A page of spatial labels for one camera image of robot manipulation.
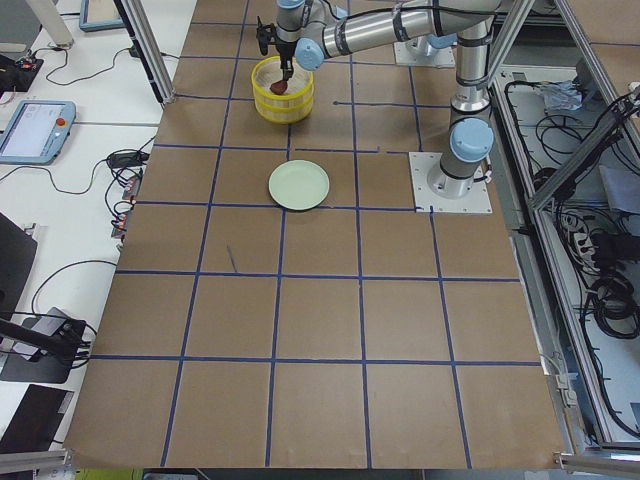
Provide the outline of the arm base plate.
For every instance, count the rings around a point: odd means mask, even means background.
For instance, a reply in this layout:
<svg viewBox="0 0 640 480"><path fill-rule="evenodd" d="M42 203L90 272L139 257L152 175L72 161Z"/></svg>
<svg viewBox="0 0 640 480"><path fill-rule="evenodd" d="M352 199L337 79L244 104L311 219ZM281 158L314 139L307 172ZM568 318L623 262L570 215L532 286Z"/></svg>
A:
<svg viewBox="0 0 640 480"><path fill-rule="evenodd" d="M406 42L394 44L395 62L409 67L454 68L453 47L457 37L436 37L433 35L418 37Z"/></svg>
<svg viewBox="0 0 640 480"><path fill-rule="evenodd" d="M422 213L492 214L482 165L468 179L453 179L442 171L441 156L440 152L408 154L415 210Z"/></svg>

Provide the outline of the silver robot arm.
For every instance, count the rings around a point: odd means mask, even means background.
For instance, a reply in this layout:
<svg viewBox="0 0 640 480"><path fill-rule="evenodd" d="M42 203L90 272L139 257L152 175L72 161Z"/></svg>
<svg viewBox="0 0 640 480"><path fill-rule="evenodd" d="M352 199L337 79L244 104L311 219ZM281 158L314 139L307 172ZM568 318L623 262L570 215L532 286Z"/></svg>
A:
<svg viewBox="0 0 640 480"><path fill-rule="evenodd" d="M398 44L434 64L442 51L457 48L456 91L450 101L449 145L428 174L439 197L466 196L475 172L489 155L488 74L496 1L397 1L390 7L349 14L328 1L280 1L277 18L260 24L261 53L275 47L284 80L295 67L317 70L325 60Z"/></svg>

